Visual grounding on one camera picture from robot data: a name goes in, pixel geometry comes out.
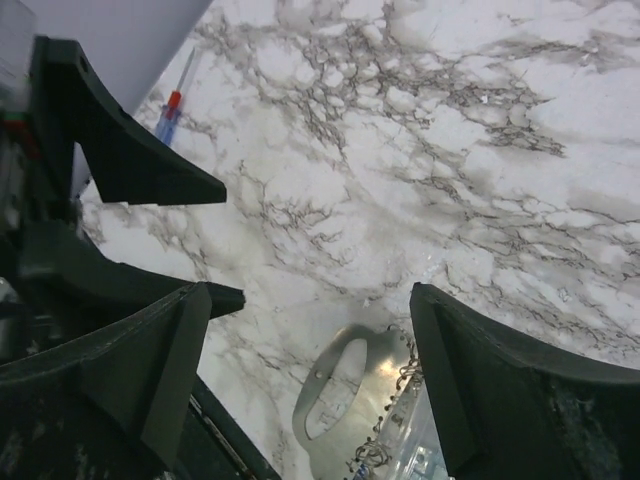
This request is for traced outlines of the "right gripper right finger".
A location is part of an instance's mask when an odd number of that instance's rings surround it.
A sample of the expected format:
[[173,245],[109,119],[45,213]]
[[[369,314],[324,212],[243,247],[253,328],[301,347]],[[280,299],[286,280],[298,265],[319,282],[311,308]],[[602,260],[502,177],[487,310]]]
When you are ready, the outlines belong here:
[[557,348],[415,284],[410,313],[457,479],[635,479],[639,374]]

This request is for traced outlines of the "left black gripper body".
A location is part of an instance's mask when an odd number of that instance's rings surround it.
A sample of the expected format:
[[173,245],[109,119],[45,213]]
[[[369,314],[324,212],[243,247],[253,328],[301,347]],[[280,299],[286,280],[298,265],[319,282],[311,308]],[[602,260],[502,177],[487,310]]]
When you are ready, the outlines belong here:
[[75,143],[59,103],[32,89],[1,110],[1,357],[32,343],[57,345],[79,331],[80,292],[61,270],[61,242],[80,243],[72,192]]

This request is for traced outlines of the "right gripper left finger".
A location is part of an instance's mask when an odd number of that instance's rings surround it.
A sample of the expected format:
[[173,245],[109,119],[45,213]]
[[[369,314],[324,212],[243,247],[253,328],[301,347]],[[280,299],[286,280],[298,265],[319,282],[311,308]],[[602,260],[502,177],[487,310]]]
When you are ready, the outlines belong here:
[[1,368],[4,479],[153,479],[173,468],[211,313],[197,284]]

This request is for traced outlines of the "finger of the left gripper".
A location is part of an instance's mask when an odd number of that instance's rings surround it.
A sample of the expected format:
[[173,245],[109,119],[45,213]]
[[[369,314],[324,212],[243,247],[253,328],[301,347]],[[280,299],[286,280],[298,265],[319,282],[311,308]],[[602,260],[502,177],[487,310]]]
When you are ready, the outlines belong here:
[[202,205],[227,199],[222,181],[125,112],[75,40],[35,40],[32,132],[54,190],[64,199],[71,194],[76,145],[105,203]]
[[58,220],[17,234],[17,283],[30,306],[61,320],[117,320],[194,284],[113,261]]

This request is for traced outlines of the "metal key organizer plate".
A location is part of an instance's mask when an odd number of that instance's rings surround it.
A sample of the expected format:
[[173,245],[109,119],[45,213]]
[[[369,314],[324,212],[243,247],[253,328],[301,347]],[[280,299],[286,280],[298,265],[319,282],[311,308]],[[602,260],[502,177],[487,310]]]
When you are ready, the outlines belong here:
[[304,381],[292,416],[314,479],[368,478],[388,462],[378,436],[416,366],[413,338],[400,327],[351,324],[335,334]]

